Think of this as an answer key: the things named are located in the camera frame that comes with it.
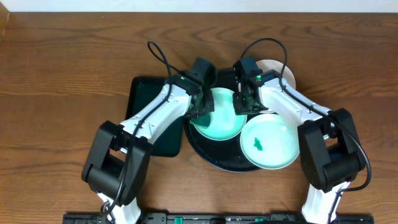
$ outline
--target wooden tabletop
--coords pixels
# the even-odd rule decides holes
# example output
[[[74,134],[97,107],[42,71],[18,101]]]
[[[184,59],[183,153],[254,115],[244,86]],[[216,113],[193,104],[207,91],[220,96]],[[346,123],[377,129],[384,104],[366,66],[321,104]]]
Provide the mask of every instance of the wooden tabletop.
[[[12,13],[0,43],[0,223],[61,223],[97,212],[101,200],[80,179],[99,125],[124,119],[131,80],[166,76],[170,63],[198,56],[228,68],[252,41],[274,37],[289,51],[298,91],[353,115],[372,182],[345,193],[340,213],[398,220],[397,14]],[[256,59],[282,60],[261,43]],[[170,213],[299,211],[308,182],[300,159],[281,170],[237,174],[198,156],[183,133],[180,154],[153,157],[141,208]],[[360,172],[352,186],[360,185]]]

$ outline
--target white wall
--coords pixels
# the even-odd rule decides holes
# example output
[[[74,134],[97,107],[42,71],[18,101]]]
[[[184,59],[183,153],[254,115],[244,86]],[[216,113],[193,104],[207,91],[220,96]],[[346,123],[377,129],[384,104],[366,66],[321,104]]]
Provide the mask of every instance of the white wall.
[[[10,12],[398,12],[398,0],[0,0]]]

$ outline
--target black tray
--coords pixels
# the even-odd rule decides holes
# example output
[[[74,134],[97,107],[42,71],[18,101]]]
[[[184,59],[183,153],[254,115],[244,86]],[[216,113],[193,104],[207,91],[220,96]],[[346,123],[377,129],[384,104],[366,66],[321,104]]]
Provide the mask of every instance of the black tray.
[[[162,91],[165,78],[136,77],[131,82],[126,119],[144,109]],[[182,118],[176,119],[156,140],[152,156],[174,157],[180,152]]]
[[[220,70],[216,87],[237,92],[234,70]],[[257,115],[249,115],[248,121],[255,116]],[[239,143],[240,133],[229,140],[214,141],[202,136],[188,119],[185,119],[183,124],[192,148],[210,164],[232,172],[250,172],[260,169],[244,156]]]

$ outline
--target mint green plate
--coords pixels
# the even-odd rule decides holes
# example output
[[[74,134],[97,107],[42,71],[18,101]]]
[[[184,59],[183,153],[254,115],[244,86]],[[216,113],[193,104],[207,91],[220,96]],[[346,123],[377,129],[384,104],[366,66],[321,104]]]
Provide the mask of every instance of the mint green plate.
[[[241,149],[254,165],[280,169],[299,156],[297,127],[291,127],[277,114],[252,118],[242,129]]]
[[[208,128],[194,125],[204,137],[224,141],[237,136],[248,119],[247,115],[235,115],[232,94],[234,91],[227,88],[212,88],[214,98],[214,112],[210,113]]]

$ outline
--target black round tray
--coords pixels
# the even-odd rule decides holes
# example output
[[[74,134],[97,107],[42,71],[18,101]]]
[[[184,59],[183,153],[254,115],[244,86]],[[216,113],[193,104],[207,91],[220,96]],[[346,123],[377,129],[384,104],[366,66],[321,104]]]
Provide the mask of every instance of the black round tray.
[[[234,70],[220,70],[216,87],[238,91]],[[248,121],[255,116],[257,115],[248,115]],[[189,119],[185,119],[183,125],[192,148],[215,167],[232,172],[250,172],[260,169],[244,156],[239,143],[240,133],[229,140],[214,141],[202,136]]]

